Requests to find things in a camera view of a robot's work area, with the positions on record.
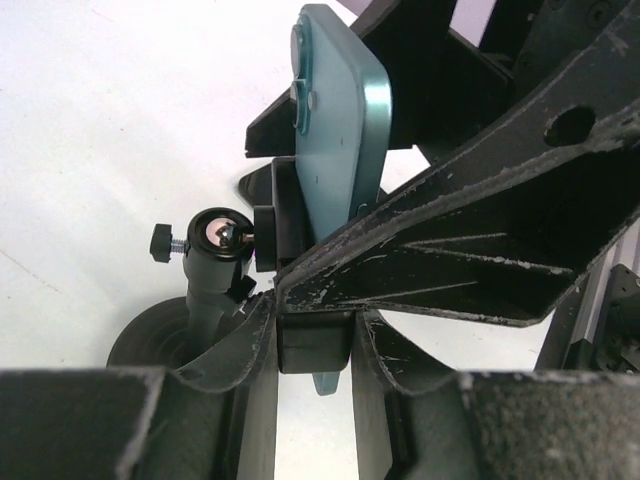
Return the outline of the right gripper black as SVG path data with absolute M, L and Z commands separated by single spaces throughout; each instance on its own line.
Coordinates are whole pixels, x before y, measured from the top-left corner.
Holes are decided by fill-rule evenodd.
M 638 98 L 638 2 L 497 1 L 479 43 L 455 26 L 455 4 L 451 28 L 513 78 L 507 111 L 555 77 L 574 103 L 595 102 L 597 87 L 622 105 Z

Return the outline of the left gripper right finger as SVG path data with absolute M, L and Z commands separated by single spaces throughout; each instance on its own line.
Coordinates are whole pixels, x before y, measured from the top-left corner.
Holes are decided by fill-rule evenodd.
M 575 371 L 458 372 L 377 311 L 351 355 L 363 479 L 635 479 L 639 380 Z

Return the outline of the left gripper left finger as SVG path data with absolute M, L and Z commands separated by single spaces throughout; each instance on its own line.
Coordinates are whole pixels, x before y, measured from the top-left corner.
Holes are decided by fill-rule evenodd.
M 205 354 L 163 367 L 5 370 L 5 479 L 270 479 L 274 295 Z

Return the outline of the teal-edged phone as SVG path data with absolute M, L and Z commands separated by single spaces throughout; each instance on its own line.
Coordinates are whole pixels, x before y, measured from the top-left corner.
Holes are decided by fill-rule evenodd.
M 392 124 L 382 63 L 324 4 L 306 4 L 291 31 L 296 173 L 312 238 L 326 239 L 373 206 Z

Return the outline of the black pole phone stand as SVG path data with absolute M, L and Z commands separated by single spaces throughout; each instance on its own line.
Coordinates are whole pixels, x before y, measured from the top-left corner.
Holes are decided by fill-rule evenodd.
M 311 246 L 309 219 L 291 157 L 274 159 L 248 177 L 257 183 L 253 216 L 229 208 L 196 214 L 183 240 L 155 226 L 150 253 L 166 263 L 182 257 L 183 297 L 154 305 L 132 320 L 114 343 L 110 366 L 165 365 L 188 379 L 203 377 L 197 359 L 243 322 L 258 299 L 248 270 L 281 272 Z

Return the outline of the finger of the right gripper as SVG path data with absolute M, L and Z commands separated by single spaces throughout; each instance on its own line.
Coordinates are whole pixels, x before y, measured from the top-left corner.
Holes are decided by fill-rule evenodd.
M 547 91 L 309 250 L 278 306 L 529 326 L 638 216 L 638 100 Z
M 351 29 L 386 69 L 392 88 L 389 147 L 442 157 L 509 108 L 512 76 L 450 26 L 455 2 L 373 1 Z

